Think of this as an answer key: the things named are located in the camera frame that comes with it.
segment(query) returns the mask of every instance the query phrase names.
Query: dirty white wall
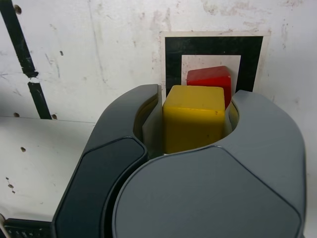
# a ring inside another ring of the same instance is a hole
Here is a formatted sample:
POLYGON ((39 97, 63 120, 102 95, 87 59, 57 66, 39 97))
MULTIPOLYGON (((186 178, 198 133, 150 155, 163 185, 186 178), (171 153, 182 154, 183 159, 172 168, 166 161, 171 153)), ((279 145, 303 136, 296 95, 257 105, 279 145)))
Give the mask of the dirty white wall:
POLYGON ((161 83, 160 31, 269 31, 265 66, 255 91, 283 108, 304 135, 305 235, 316 237, 317 1, 14 0, 13 4, 22 9, 18 19, 39 72, 32 81, 41 83, 57 120, 39 119, 29 79, 0 20, 0 212, 7 218, 52 219, 105 107, 135 86, 161 83))

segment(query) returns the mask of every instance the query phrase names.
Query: black stripe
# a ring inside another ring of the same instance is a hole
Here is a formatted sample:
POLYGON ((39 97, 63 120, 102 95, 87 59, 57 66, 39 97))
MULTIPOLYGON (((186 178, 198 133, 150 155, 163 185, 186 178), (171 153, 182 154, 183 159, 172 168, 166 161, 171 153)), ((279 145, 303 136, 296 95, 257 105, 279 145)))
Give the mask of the black stripe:
POLYGON ((36 77, 39 73, 35 71, 28 46, 16 16, 11 0, 0 0, 0 11, 5 26, 10 35, 16 55, 18 56, 23 73, 29 78, 36 77))
POLYGON ((28 86, 40 118, 52 119, 40 83, 29 82, 28 86))

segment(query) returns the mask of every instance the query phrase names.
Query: yellow cube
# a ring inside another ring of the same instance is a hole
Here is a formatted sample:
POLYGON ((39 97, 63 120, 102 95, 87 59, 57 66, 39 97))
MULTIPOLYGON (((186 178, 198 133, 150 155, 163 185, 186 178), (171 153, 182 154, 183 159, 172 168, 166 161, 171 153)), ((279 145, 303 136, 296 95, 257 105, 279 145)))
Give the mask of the yellow cube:
POLYGON ((224 93, 219 87, 172 87, 163 105, 165 153, 191 150, 222 139, 224 93))

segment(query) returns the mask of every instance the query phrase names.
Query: red cube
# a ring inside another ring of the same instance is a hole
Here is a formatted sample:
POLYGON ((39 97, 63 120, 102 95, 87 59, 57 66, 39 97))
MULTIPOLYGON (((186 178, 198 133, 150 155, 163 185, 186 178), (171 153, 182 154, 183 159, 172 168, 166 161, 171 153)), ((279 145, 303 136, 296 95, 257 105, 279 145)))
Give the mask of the red cube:
POLYGON ((227 108, 231 101, 231 75, 226 66, 201 68, 188 71, 187 85, 220 87, 224 91, 227 108))

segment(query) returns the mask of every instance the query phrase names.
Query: hole in wall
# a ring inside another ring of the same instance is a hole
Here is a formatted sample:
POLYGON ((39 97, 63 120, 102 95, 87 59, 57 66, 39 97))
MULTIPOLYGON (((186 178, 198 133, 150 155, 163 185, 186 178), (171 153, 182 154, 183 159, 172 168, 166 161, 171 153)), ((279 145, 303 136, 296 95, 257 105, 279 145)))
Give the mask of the hole in wall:
POLYGON ((19 5, 16 5, 16 4, 15 4, 13 7, 14 7, 14 10, 15 10, 15 13, 16 13, 16 14, 19 14, 19 15, 20 15, 20 14, 22 13, 22 9, 20 8, 19 5))

